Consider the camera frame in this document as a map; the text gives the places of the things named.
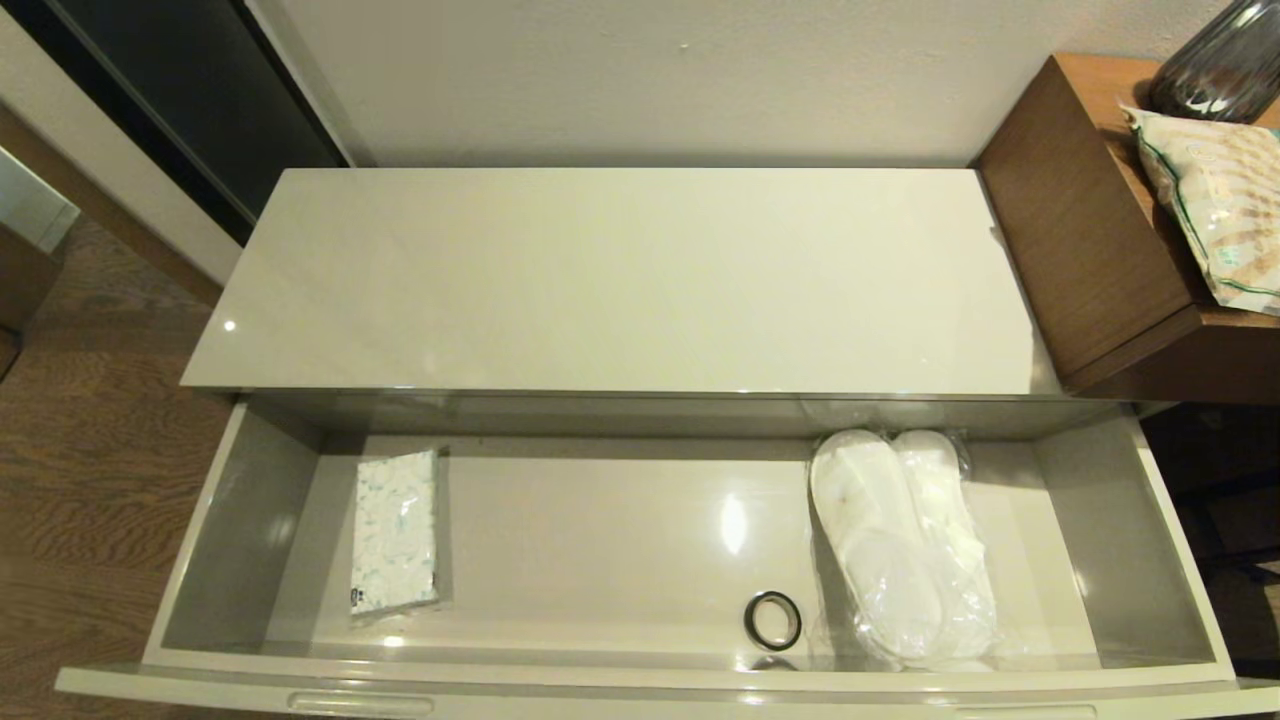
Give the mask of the beige cabinet drawer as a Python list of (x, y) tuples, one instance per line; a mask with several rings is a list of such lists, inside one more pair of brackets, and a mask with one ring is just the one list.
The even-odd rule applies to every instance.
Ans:
[[(855, 635), (812, 502), (829, 436), (951, 437), (998, 637), (899, 666)], [(237, 395), (136, 664), (64, 693), (390, 720), (1280, 720), (1229, 659), (1132, 410), (1037, 437), (333, 430)], [(440, 452), (440, 600), (357, 623), (357, 466)]]

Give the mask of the white slippers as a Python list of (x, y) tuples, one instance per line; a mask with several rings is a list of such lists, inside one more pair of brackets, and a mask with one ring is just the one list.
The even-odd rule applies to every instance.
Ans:
[(890, 442), (873, 430), (837, 432), (815, 448), (808, 482), (851, 594), (856, 638), (899, 666), (933, 662), (948, 601)]
[(987, 548), (964, 493), (968, 460), (948, 436), (905, 430), (890, 442), (901, 462), (943, 601), (941, 662), (977, 660), (998, 637)]

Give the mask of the blue floral tissue pack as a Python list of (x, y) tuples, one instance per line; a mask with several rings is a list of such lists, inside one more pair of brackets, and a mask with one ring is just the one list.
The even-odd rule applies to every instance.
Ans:
[(357, 466), (349, 611), (357, 623), (436, 603), (436, 487), (440, 452)]

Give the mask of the glossy beige low cabinet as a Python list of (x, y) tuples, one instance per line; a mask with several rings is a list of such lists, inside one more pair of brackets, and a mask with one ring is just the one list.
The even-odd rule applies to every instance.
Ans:
[(180, 379), (367, 433), (1037, 437), (1059, 382), (960, 169), (288, 170)]

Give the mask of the brown wooden side table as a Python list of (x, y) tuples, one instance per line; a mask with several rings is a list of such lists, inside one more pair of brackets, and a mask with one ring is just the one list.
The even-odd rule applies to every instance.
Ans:
[(975, 168), (1066, 392), (1280, 405), (1280, 318), (1213, 301), (1146, 178), (1123, 105), (1157, 69), (1053, 54)]

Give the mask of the dark glass door panel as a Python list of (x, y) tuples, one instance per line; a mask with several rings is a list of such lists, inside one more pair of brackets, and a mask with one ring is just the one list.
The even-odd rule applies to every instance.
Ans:
[(247, 0), (0, 9), (238, 245), (285, 170), (348, 167)]

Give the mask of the green trimmed snack bag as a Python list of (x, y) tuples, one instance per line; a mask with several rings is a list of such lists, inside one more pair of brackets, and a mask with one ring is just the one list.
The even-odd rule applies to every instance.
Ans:
[(1120, 110), (1215, 302), (1280, 316), (1280, 129)]

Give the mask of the brown wooden furniture piece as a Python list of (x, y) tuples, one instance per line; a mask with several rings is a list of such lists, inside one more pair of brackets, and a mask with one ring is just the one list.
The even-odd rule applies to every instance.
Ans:
[(52, 290), (61, 263), (0, 222), (0, 382), (22, 350), (22, 336)]

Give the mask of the pale grey box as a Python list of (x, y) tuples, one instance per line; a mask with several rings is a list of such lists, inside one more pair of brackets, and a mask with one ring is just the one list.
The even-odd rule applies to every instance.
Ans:
[(55, 254), (81, 210), (0, 147), (0, 222), (46, 254)]

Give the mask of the dark glass vase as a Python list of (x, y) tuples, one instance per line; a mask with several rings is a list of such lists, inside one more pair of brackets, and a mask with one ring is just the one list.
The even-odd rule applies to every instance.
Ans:
[(1252, 124), (1280, 99), (1280, 0), (1231, 0), (1149, 82), (1170, 117)]

